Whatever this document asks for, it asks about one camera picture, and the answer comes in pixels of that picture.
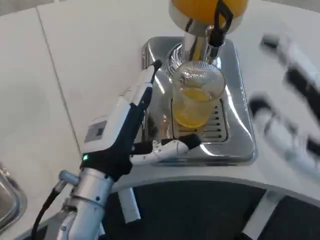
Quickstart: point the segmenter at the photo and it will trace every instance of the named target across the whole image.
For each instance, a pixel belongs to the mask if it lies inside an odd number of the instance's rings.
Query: glass cup
[[[188,61],[172,77],[174,119],[187,128],[199,128],[211,117],[226,80],[219,68],[204,61]]]

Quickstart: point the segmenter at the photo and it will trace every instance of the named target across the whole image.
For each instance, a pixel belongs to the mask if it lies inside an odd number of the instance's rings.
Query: black cable
[[[48,198],[46,199],[46,201],[44,202],[38,216],[36,217],[33,227],[32,227],[32,231],[31,231],[31,240],[37,240],[37,231],[38,231],[38,227],[39,227],[39,223],[41,221],[41,218],[43,217],[43,215],[45,214],[46,210],[50,207],[50,205],[53,203],[53,201],[56,199],[56,197],[60,194],[59,191],[56,191],[55,189],[52,189],[50,195],[48,196]]]

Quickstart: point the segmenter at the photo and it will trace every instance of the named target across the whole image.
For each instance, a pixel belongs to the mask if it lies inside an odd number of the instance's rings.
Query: juice dispenser
[[[142,141],[199,135],[202,144],[164,166],[215,166],[248,163],[257,155],[236,47],[226,39],[240,23],[247,0],[169,0],[169,13],[184,37],[151,38],[142,49],[142,67],[163,63],[142,126]],[[222,72],[226,86],[209,121],[199,128],[179,125],[173,117],[173,75],[187,61],[204,61]]]

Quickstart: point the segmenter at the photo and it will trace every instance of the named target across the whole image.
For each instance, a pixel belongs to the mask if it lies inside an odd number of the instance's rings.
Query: metal sink
[[[171,66],[180,64],[172,59],[181,56],[182,37],[151,38],[142,50],[142,67],[154,60],[163,62],[155,75],[152,100],[142,126],[142,141],[159,141],[196,133],[202,144],[188,154],[158,163],[162,166],[217,166],[252,163],[257,156],[252,122],[239,67],[235,45],[226,40],[216,59],[226,79],[225,92],[209,122],[199,128],[180,126],[173,118]]]
[[[15,223],[27,208],[27,197],[0,162],[0,233]]]

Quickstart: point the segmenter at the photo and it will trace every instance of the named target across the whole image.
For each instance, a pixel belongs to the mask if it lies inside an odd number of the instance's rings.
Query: drip tray grate
[[[178,124],[173,116],[173,135],[175,138],[197,134],[203,143],[221,143],[227,140],[227,128],[222,102],[219,101],[209,121],[200,128],[188,128]]]

